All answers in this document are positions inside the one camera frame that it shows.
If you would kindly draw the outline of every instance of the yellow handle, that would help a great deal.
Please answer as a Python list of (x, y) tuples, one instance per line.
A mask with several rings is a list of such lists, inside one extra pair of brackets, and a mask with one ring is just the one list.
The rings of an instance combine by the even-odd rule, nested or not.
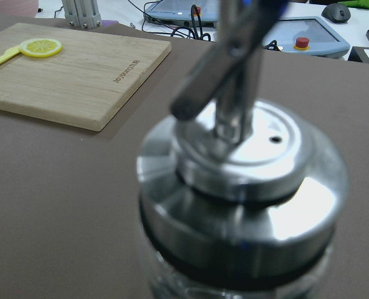
[(11, 47), (10, 49), (7, 49), (6, 51), (4, 51), (4, 54), (2, 56), (0, 56), (0, 65), (9, 60), (11, 57), (17, 55), (20, 52), (20, 48), (19, 46), (15, 46), (15, 47)]

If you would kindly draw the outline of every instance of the green object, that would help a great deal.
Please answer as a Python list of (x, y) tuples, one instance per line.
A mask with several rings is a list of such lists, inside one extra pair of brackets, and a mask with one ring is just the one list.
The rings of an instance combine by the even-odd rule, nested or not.
[(346, 5), (347, 7), (369, 9), (369, 0), (340, 1), (338, 3)]

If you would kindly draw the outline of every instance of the emergency stop button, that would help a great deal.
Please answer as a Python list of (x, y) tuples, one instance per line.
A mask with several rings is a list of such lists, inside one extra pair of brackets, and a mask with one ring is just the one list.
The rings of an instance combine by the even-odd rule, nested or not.
[(300, 50), (300, 51), (305, 51), (305, 50), (309, 50), (309, 42), (310, 40), (306, 37), (298, 37), (296, 39), (296, 43), (294, 45), (294, 48), (296, 50)]

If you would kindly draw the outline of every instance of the white surface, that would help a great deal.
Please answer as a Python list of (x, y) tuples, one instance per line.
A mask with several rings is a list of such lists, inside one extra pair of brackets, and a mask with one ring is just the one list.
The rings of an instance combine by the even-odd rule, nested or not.
[[(143, 9), (145, 0), (132, 0), (135, 5)], [(142, 13), (133, 7), (128, 0), (97, 0), (98, 10), (103, 20), (116, 20), (121, 24), (130, 26), (133, 23), (137, 29), (141, 29)], [(54, 17), (54, 11), (62, 6), (61, 0), (39, 0), (39, 7), (44, 11), (37, 17)], [(325, 6), (303, 3), (289, 3), (284, 17), (320, 16)], [(334, 24), (327, 19), (323, 20), (336, 32), (338, 32), (351, 46), (369, 47), (369, 41), (365, 36), (369, 29), (369, 10), (350, 8), (352, 17), (345, 24)], [(58, 12), (57, 17), (64, 18), (64, 11)], [(171, 32), (169, 29), (155, 24), (146, 23), (146, 31)], [(215, 39), (216, 30), (208, 28), (205, 32), (212, 34)]]

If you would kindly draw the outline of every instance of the red button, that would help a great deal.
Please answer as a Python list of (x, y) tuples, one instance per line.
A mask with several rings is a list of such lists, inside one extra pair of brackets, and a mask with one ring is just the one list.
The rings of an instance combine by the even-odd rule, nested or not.
[(296, 39), (295, 46), (301, 49), (307, 48), (309, 46), (310, 40), (306, 37), (298, 37)]

